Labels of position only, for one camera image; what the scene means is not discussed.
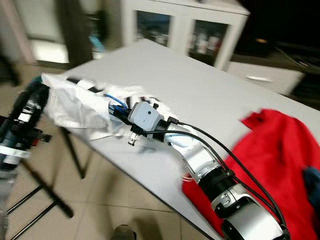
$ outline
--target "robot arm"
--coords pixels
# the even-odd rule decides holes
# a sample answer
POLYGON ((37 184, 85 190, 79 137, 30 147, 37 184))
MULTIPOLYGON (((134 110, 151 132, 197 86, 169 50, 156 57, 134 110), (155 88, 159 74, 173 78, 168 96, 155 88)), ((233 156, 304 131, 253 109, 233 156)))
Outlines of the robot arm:
POLYGON ((165 121, 157 107, 142 101, 126 113, 127 124, 132 125, 128 143, 134 146, 138 136, 144 135, 178 151, 190 175, 211 201, 211 208, 224 219, 222 231, 226 240, 289 240, 286 229, 282 229, 277 220, 241 184, 236 183, 234 172, 225 170, 198 139, 174 132, 156 133, 193 131, 188 126, 179 125, 174 118, 165 121))

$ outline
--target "red cloth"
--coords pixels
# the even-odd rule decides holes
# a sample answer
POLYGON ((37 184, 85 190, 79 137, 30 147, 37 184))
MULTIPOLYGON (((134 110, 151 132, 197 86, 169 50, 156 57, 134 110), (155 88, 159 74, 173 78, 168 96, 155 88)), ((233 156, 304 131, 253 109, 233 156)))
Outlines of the red cloth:
MULTIPOLYGON (((320 170, 320 147, 316 140, 301 121, 275 110, 252 113, 242 123, 252 131, 232 152, 276 201, 291 239, 316 240, 320 225, 308 202, 303 180, 306 166, 320 170)), ((226 163, 240 180, 265 197, 230 156, 226 163)), ((194 181, 183 181, 182 191, 222 236, 223 221, 215 215, 200 187, 194 181)))

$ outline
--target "tiled floor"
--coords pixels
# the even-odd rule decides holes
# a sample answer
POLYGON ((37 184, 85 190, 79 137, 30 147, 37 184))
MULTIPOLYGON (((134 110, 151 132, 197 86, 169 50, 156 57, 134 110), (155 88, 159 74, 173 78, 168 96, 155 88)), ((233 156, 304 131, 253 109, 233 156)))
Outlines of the tiled floor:
MULTIPOLYGON (((18 91, 42 71, 18 65, 22 86, 0 86, 0 115, 8 115, 18 91)), ((38 127, 53 135, 50 143, 40 143, 32 149, 30 164, 45 181, 72 207, 74 217, 67 218, 58 207, 21 236, 22 240, 108 240, 113 229, 127 224, 137 233, 138 240, 205 240, 206 238, 176 213, 157 200, 142 186, 130 179, 106 159, 72 137, 85 179, 80 179, 60 131, 48 119, 38 127)), ((8 208, 32 191, 37 184, 22 166, 8 208)), ((9 216, 7 239, 51 204, 43 191, 38 192, 9 216)))

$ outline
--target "white table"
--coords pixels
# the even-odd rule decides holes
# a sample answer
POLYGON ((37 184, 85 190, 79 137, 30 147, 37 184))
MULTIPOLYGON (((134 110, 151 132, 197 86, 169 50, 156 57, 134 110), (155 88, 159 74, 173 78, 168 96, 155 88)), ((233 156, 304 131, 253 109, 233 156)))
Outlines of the white table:
MULTIPOLYGON (((180 121, 204 129, 230 148, 248 132, 239 119, 260 108, 298 118, 320 143, 319 111, 148 40, 66 74, 120 86, 143 86, 166 103, 180 121)), ((80 134, 76 129, 68 130, 80 134)), ((179 154, 161 143, 137 142, 132 147, 127 142, 127 137, 108 137, 87 144, 203 233, 221 239, 181 191, 185 170, 179 154)), ((216 150, 226 156, 220 148, 216 150)))

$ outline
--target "white cabinet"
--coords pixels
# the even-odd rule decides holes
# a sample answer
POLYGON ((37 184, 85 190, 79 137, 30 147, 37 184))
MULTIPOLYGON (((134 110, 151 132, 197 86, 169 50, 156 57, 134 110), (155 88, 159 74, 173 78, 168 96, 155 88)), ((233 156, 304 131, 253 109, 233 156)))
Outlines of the white cabinet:
POLYGON ((122 0, 123 43, 150 39, 224 70, 248 14, 233 0, 122 0))
POLYGON ((240 62, 230 62, 227 72, 282 95, 289 95, 304 76, 299 71, 240 62))

